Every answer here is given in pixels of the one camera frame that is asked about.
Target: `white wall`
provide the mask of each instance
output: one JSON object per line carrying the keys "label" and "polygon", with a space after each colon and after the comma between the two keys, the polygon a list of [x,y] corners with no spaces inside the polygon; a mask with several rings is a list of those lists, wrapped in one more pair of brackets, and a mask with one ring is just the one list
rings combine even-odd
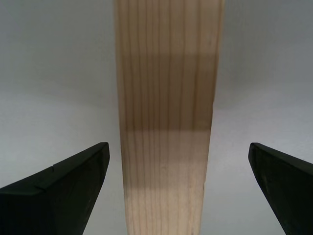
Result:
{"label": "white wall", "polygon": [[247,159],[260,142],[313,162],[313,2],[226,0],[203,235],[283,235]]}
{"label": "white wall", "polygon": [[0,0],[0,187],[98,142],[86,235],[125,235],[111,0]]}
{"label": "white wall", "polygon": [[[247,160],[313,162],[313,2],[226,0],[203,235],[283,235]],[[111,162],[86,235],[125,235],[112,0],[0,1],[0,187],[100,141]]]}

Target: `wood plank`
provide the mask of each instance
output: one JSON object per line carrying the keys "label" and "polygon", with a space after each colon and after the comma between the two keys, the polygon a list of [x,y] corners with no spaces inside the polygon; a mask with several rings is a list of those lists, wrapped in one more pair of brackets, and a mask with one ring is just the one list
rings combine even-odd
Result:
{"label": "wood plank", "polygon": [[200,233],[223,0],[115,0],[129,235]]}

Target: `black plastic piece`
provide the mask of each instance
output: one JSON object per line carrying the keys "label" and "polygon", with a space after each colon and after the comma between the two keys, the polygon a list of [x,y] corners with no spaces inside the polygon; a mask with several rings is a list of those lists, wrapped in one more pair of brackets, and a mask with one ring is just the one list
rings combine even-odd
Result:
{"label": "black plastic piece", "polygon": [[287,235],[313,234],[313,164],[259,143],[249,161],[254,176]]}
{"label": "black plastic piece", "polygon": [[1,235],[82,235],[110,160],[99,143],[0,189]]}

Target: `gray background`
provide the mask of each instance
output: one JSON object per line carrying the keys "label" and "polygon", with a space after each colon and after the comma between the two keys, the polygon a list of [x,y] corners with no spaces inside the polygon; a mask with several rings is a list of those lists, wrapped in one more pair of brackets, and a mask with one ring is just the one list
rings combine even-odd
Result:
{"label": "gray background", "polygon": [[226,0],[203,235],[283,235],[247,160],[260,142],[313,162],[313,1]]}
{"label": "gray background", "polygon": [[[112,0],[0,0],[0,187],[100,141],[86,235],[126,234]],[[313,162],[313,2],[226,0],[203,235],[283,235],[251,142]]]}

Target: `wooden board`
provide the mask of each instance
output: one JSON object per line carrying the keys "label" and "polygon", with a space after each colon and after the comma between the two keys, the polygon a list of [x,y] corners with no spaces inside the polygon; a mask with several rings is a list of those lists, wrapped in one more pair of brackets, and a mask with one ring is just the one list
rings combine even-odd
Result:
{"label": "wooden board", "polygon": [[223,0],[115,0],[129,235],[200,233]]}

